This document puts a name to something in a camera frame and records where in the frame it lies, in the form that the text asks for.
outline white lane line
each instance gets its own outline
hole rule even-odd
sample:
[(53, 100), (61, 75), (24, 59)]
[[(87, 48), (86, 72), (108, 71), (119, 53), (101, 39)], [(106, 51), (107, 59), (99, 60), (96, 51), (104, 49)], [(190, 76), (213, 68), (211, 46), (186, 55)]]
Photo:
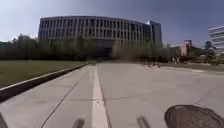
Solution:
[(109, 128), (105, 103), (99, 83), (97, 67), (94, 71), (93, 81), (93, 104), (92, 104), (92, 128)]
[(204, 71), (203, 70), (192, 70), (192, 72), (202, 73)]

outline road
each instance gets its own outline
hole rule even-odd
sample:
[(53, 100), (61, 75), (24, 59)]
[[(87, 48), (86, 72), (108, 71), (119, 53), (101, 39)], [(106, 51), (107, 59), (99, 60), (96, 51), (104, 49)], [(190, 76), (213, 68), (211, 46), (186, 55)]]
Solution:
[(137, 64), (86, 66), (41, 84), (0, 105), (9, 128), (165, 128), (176, 104), (208, 107), (224, 117), (223, 75)]

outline grass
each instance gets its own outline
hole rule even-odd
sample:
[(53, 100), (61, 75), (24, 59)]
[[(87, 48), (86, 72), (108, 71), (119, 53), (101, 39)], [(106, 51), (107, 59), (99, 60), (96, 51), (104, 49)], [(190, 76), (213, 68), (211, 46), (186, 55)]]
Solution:
[(0, 61), (0, 88), (81, 63), (75, 61)]
[(224, 65), (210, 66), (205, 64), (203, 65), (203, 64), (171, 64), (169, 63), (169, 64), (161, 64), (161, 66), (224, 72)]

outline distant building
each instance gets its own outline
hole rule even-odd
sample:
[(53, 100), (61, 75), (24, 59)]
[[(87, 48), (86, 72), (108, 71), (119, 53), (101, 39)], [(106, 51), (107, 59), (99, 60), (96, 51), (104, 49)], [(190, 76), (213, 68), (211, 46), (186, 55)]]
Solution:
[(60, 16), (41, 18), (39, 40), (56, 41), (92, 39), (101, 48), (112, 48), (115, 42), (128, 42), (131, 46), (139, 42), (154, 43), (156, 49), (162, 48), (162, 31), (159, 23), (149, 24), (131, 20), (97, 16)]
[(209, 29), (209, 35), (216, 54), (224, 54), (224, 26)]
[(203, 54), (203, 49), (192, 44), (192, 40), (185, 40), (182, 45), (172, 46), (181, 56), (195, 57)]

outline sky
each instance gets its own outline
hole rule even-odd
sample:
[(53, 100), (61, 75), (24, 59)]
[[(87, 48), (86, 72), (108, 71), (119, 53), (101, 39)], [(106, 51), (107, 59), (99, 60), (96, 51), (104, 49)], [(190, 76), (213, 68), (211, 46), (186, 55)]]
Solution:
[(163, 42), (202, 46), (208, 29), (224, 25), (224, 0), (1, 0), (0, 40), (37, 37), (41, 17), (108, 16), (162, 25)]

